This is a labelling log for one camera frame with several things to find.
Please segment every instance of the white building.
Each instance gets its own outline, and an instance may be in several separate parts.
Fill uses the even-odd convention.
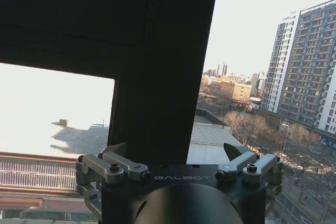
[[[271,112],[278,110],[298,18],[299,12],[293,11],[278,25],[261,104]]]

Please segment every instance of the metal railing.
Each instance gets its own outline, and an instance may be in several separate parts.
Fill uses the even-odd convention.
[[[75,192],[75,159],[0,152],[0,186]]]

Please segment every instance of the flat roof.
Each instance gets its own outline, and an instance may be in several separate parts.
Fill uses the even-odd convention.
[[[194,123],[190,143],[223,146],[242,145],[222,125]]]

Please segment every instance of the bolt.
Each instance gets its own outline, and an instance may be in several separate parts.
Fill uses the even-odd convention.
[[[110,171],[115,173],[119,170],[119,165],[118,164],[112,164],[110,165]]]
[[[151,178],[151,173],[150,172],[143,172],[141,174],[142,180],[149,180]]]
[[[218,181],[223,181],[225,178],[225,174],[223,173],[223,171],[219,170],[218,172],[216,172],[215,177]]]
[[[246,168],[249,173],[255,173],[257,171],[257,166],[254,164],[247,164]]]

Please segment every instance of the railing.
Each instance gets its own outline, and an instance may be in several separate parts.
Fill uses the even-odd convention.
[[[75,159],[0,152],[0,191],[76,195]]]

